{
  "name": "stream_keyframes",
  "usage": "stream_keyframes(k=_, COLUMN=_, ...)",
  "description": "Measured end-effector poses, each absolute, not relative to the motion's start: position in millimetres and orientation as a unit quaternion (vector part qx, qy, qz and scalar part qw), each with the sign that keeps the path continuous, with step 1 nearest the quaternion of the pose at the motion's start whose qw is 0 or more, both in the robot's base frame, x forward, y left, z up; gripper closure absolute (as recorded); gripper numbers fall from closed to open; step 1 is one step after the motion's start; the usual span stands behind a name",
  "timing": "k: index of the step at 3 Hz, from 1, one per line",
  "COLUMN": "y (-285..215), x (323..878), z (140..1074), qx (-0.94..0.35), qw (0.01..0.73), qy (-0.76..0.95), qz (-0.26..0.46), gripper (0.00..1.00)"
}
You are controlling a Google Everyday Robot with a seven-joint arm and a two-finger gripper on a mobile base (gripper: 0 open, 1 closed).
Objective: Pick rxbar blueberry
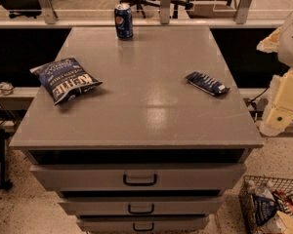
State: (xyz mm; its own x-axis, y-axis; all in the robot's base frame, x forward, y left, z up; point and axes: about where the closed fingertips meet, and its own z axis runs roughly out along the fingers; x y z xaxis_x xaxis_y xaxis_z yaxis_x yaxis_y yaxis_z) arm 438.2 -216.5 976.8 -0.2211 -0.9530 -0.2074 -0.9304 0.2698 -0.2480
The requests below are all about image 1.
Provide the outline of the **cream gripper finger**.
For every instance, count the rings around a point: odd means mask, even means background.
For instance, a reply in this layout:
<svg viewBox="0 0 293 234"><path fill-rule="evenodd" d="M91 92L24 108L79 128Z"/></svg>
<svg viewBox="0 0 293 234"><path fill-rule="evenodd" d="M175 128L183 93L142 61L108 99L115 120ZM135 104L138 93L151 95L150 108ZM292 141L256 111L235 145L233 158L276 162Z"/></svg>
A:
<svg viewBox="0 0 293 234"><path fill-rule="evenodd" d="M276 53L279 46L279 35L281 28L274 30L268 37L261 40L256 49L264 53Z"/></svg>

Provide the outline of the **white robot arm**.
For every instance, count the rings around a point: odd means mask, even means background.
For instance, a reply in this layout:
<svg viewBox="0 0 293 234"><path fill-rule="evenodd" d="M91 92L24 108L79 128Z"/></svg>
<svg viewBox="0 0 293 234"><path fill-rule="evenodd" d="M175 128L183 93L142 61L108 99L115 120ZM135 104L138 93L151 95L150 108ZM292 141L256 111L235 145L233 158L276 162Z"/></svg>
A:
<svg viewBox="0 0 293 234"><path fill-rule="evenodd" d="M278 60L289 67L282 76L272 77L271 95L259 126L261 134L275 137L293 122L293 11L281 27L257 45L257 50L277 53Z"/></svg>

